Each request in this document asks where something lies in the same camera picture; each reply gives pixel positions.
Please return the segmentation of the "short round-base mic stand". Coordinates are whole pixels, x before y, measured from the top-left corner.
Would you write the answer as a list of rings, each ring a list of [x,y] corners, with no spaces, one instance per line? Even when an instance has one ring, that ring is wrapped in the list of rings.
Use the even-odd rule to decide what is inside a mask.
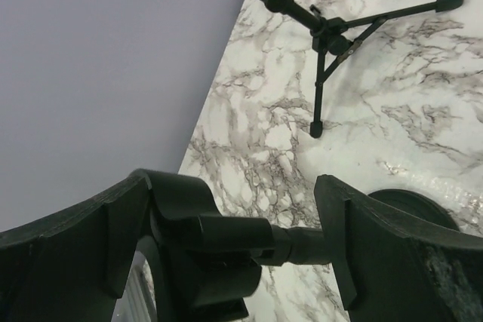
[[[166,252],[171,289],[186,316],[234,320],[247,315],[265,265],[331,265],[320,228],[282,228],[264,218],[223,216],[201,179],[139,170],[153,203],[155,239]],[[367,195],[427,222],[460,232],[433,201],[403,190]]]

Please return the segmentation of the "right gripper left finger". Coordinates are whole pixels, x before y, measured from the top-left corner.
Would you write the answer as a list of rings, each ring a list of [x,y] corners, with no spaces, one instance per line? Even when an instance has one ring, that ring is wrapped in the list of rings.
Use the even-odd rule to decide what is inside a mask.
[[[148,204],[141,176],[1,233],[3,321],[109,321]]]

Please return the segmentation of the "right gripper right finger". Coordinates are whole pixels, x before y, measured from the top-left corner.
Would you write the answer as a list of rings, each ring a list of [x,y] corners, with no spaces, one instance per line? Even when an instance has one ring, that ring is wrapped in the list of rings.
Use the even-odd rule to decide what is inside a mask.
[[[352,321],[480,321],[482,239],[381,203],[335,176],[314,196]]]

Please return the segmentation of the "tripod mic stand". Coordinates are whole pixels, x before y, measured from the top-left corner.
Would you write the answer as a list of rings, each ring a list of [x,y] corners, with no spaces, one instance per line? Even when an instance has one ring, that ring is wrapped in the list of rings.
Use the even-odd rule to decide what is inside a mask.
[[[324,83],[363,42],[385,22],[428,11],[437,13],[460,8],[464,0],[435,0],[434,2],[346,21],[340,17],[326,19],[311,5],[309,10],[294,0],[260,0],[274,14],[287,15],[310,31],[312,49],[318,54],[315,79],[315,104],[309,134],[318,139],[324,130],[321,119]]]

